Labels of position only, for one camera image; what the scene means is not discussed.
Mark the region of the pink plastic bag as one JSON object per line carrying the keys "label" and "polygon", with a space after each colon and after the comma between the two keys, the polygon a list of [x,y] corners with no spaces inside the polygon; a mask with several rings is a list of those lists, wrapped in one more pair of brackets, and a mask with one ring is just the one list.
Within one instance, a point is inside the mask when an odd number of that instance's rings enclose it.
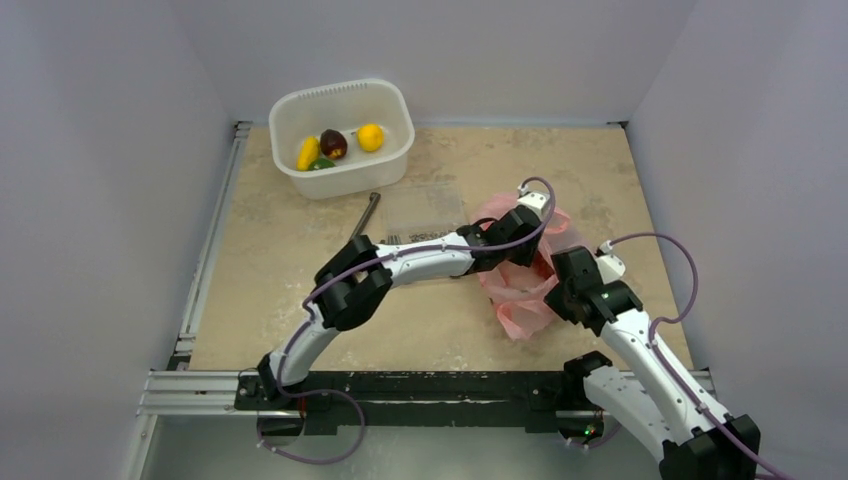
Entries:
{"label": "pink plastic bag", "polygon": [[[554,269],[552,255],[581,242],[568,214],[555,208],[537,254],[543,255]],[[520,267],[505,262],[491,271],[479,273],[477,277],[493,305],[498,322],[510,339],[528,340],[557,319],[544,303],[545,295],[557,283],[556,274],[543,281],[534,274],[532,266]]]}

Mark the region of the dark red fake apple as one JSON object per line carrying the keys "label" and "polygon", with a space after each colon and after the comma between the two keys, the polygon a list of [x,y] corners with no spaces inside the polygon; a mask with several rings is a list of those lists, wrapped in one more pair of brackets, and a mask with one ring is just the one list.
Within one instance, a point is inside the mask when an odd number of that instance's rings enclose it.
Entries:
{"label": "dark red fake apple", "polygon": [[339,131],[327,129],[319,137],[322,155],[330,160],[339,160],[347,155],[348,142]]}

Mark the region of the green fake apple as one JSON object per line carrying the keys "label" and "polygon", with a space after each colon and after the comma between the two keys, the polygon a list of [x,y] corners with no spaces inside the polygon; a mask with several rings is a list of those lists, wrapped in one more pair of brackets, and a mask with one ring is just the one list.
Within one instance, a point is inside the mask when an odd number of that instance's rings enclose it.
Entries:
{"label": "green fake apple", "polygon": [[335,166],[336,164],[334,161],[325,157],[319,157],[309,164],[308,171],[324,170],[334,168]]}

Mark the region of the yellow fake banana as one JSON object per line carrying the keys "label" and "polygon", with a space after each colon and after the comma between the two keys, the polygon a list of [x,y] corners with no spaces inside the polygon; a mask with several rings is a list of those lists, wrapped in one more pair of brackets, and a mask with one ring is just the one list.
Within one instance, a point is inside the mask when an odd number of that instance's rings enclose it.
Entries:
{"label": "yellow fake banana", "polygon": [[307,137],[301,145],[296,161],[296,169],[298,171],[309,171],[310,166],[317,161],[321,155],[320,140],[314,136]]}

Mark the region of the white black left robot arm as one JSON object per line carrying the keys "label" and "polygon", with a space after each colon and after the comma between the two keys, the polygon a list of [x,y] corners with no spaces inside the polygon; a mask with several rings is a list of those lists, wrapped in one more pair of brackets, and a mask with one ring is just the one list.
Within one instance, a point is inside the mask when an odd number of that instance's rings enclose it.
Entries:
{"label": "white black left robot arm", "polygon": [[488,272],[505,262],[530,265],[552,216],[548,206],[519,201],[498,219],[434,240],[381,245],[365,235],[351,239],[316,274],[301,325],[262,357],[255,376],[239,383],[235,409],[282,410],[302,398],[297,386],[318,357],[340,333],[370,320],[393,288]]}

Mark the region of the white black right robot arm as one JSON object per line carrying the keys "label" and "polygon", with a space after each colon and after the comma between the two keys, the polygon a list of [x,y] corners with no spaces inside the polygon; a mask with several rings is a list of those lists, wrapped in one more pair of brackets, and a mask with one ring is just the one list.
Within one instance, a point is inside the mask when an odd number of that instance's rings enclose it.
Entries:
{"label": "white black right robot arm", "polygon": [[564,399],[611,414],[654,457],[664,479],[755,478],[758,426],[747,415],[731,414],[677,359],[623,281],[623,262],[582,246],[551,260],[557,283],[545,304],[590,330],[632,373],[626,377],[592,351],[565,363]]}

